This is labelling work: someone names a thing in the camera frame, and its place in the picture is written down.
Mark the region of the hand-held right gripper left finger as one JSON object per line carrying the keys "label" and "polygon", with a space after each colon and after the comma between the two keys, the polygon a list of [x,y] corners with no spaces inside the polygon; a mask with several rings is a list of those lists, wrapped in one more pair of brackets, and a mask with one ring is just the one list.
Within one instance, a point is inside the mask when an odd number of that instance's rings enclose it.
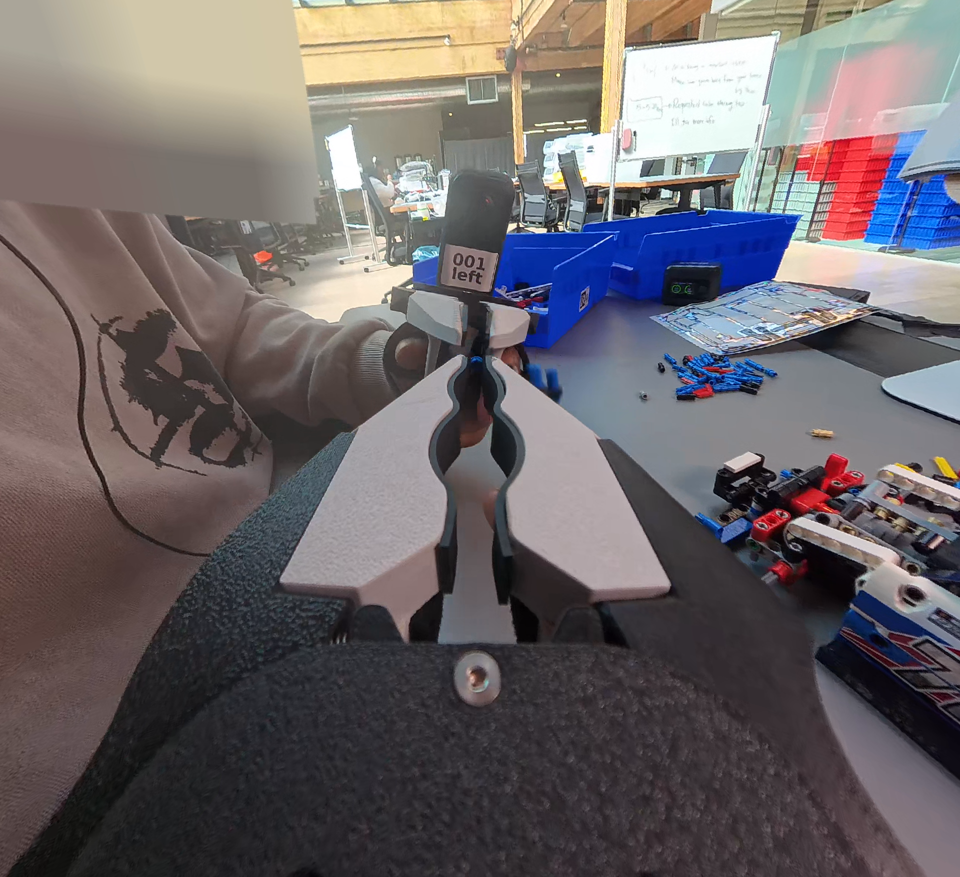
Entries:
{"label": "hand-held right gripper left finger", "polygon": [[464,358],[456,356],[358,427],[281,573],[281,589],[382,607],[400,636],[453,590]]}

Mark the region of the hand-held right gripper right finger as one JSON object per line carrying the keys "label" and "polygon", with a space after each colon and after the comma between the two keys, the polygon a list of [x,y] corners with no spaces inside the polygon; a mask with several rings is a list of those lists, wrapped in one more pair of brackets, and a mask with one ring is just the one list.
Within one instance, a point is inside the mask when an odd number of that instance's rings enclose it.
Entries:
{"label": "hand-held right gripper right finger", "polygon": [[492,570],[500,604],[659,598],[670,580],[596,434],[488,357],[490,452],[504,479]]}

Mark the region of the person's left forearm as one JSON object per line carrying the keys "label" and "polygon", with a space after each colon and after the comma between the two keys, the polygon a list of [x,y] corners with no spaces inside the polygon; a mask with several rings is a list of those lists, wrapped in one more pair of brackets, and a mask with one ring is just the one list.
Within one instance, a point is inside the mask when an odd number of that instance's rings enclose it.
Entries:
{"label": "person's left forearm", "polygon": [[251,416],[357,426],[399,395],[385,367],[392,331],[382,321],[319,320],[170,234],[162,242],[172,311]]}

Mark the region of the grey desk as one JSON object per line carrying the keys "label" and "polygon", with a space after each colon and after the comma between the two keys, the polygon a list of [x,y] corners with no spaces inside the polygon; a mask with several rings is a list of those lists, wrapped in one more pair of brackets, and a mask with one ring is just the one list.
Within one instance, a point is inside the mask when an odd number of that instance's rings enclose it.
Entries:
{"label": "grey desk", "polygon": [[[831,453],[863,471],[955,463],[958,424],[901,403],[882,379],[957,358],[946,346],[858,321],[753,355],[778,376],[758,396],[679,403],[657,360],[693,347],[652,320],[653,305],[610,296],[536,362],[558,367],[561,405],[611,439],[649,475],[642,503],[654,525],[690,557],[696,581],[718,599],[692,638],[671,635],[671,653],[691,663],[742,710],[777,718],[784,747],[807,760],[834,742],[876,809],[924,875],[958,875],[958,782],[854,691],[813,659],[838,627],[843,601],[802,581],[787,591],[749,583],[747,559],[709,547],[694,514],[714,508],[714,473],[746,451],[774,469],[822,463]],[[649,400],[642,402],[638,392]],[[813,428],[834,439],[810,436]]]}

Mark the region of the person's left hand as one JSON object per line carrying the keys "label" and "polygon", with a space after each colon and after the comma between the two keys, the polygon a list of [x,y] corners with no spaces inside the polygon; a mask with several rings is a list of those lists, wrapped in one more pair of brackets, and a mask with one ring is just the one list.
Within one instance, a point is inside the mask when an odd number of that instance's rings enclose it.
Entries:
{"label": "person's left hand", "polygon": [[[412,336],[403,338],[393,350],[397,365],[404,371],[414,373],[417,377],[426,372],[427,353],[428,342]],[[522,372],[524,356],[525,351],[522,345],[506,348],[499,354],[501,361],[517,373]],[[486,437],[493,421],[481,390],[477,390],[476,397],[473,407],[461,405],[460,443],[464,449],[479,444]]]}

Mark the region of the blue plastic bin with label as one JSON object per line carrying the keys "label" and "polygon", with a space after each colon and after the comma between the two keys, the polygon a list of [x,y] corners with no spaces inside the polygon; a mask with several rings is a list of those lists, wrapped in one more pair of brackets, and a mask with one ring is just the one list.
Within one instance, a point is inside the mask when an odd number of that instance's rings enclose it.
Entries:
{"label": "blue plastic bin with label", "polygon": [[503,297],[525,285],[549,286],[527,347],[547,350],[602,301],[609,289],[618,241],[607,231],[510,233],[494,281]]}

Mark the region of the white flipchart on stand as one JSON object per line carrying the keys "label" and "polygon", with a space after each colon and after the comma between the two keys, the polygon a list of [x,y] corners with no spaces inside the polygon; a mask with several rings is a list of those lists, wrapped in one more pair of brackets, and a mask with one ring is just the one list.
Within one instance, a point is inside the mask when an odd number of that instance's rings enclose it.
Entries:
{"label": "white flipchart on stand", "polygon": [[[372,273],[388,269],[389,265],[380,253],[374,206],[368,194],[369,179],[364,175],[357,156],[354,130],[347,126],[324,138],[333,175],[334,194],[339,209],[345,238],[346,254],[338,258],[338,264],[363,263],[364,271]],[[351,224],[344,205],[344,194],[359,194],[364,208],[366,223]],[[354,250],[354,231],[365,230],[368,236],[369,251],[358,253]]]}

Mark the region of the pile of blue red pins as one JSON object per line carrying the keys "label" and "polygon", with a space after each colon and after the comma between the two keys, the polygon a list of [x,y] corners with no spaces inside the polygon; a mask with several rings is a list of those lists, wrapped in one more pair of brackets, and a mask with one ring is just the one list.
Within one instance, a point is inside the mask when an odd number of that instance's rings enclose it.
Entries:
{"label": "pile of blue red pins", "polygon": [[779,376],[776,370],[753,359],[731,359],[709,352],[687,354],[681,359],[665,353],[655,369],[660,375],[676,376],[674,394],[678,403],[705,401],[729,393],[757,396],[768,380]]}

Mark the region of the long wooden office table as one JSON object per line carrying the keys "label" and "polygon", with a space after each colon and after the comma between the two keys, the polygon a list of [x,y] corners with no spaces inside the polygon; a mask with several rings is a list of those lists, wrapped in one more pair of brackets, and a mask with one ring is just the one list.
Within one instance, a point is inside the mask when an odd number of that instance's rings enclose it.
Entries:
{"label": "long wooden office table", "polygon": [[[610,183],[605,180],[580,180],[580,183],[582,183],[582,187],[586,193],[585,207],[587,211],[602,209],[611,191],[614,194],[614,202],[620,199],[629,202],[634,200],[634,198],[623,195],[617,196],[617,194],[620,192],[632,193],[661,190],[678,192],[680,194],[680,203],[683,203],[683,207],[686,209],[690,209],[690,195],[693,191],[701,189],[716,190],[717,188],[722,190],[722,188],[728,184],[735,184],[740,176],[740,172],[732,171],[685,177],[653,176],[640,178],[638,180],[618,180],[612,188]],[[520,206],[522,206],[525,198],[522,195],[519,178],[514,181],[514,188],[519,194],[517,200],[519,200]],[[543,188],[547,194],[544,200],[551,200],[559,205],[561,202],[569,199],[565,180],[558,172],[543,177]]]}

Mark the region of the black device with green display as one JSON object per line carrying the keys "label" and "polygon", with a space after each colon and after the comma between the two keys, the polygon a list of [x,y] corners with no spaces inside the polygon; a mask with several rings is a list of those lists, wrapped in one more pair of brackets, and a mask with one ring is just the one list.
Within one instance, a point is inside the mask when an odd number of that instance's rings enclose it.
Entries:
{"label": "black device with green display", "polygon": [[678,262],[663,272],[661,303],[682,307],[714,301],[720,296],[723,266],[718,262]]}

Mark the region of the large blue plastic bin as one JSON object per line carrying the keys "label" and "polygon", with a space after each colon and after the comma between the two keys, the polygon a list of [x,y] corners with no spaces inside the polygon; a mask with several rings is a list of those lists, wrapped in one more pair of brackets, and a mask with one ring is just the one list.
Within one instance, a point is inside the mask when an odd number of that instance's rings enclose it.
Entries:
{"label": "large blue plastic bin", "polygon": [[709,209],[594,222],[583,232],[615,235],[609,287],[635,300],[662,296],[666,269],[721,267],[720,292],[775,279],[800,217]]}

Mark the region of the shiny sticker sheet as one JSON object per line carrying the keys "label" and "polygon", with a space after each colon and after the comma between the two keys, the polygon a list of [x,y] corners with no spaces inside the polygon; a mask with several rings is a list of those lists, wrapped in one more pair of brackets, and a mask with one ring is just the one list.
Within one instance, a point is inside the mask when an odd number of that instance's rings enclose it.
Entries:
{"label": "shiny sticker sheet", "polygon": [[767,281],[652,320],[704,352],[733,356],[796,341],[874,312],[860,295],[851,298],[822,287]]}

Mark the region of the whiteboard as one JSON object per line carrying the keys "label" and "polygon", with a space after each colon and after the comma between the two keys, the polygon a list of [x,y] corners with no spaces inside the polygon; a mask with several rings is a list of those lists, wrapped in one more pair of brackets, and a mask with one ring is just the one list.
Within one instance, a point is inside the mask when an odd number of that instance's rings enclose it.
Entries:
{"label": "whiteboard", "polygon": [[620,124],[627,161],[750,151],[757,143],[777,32],[629,47]]}

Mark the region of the toy brick race car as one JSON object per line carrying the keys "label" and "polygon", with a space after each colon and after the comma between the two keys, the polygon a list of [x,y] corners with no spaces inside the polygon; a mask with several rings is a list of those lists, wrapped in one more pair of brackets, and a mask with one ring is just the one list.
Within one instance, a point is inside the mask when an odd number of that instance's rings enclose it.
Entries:
{"label": "toy brick race car", "polygon": [[744,547],[765,583],[808,581],[846,603],[816,659],[959,775],[959,485],[918,462],[873,475],[837,453],[775,472],[745,452],[714,475],[725,506],[696,520]]}

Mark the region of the person's beige hoodie torso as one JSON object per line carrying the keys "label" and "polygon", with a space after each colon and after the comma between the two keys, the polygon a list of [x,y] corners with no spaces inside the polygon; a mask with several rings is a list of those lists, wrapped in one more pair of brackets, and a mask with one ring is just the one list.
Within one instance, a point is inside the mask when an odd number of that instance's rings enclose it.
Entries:
{"label": "person's beige hoodie torso", "polygon": [[[268,495],[273,454],[172,310],[154,215],[2,201],[88,360],[86,426],[139,529],[212,552]],[[97,750],[160,621],[203,560],[115,523],[76,427],[77,356],[53,297],[2,246],[2,875]]]}

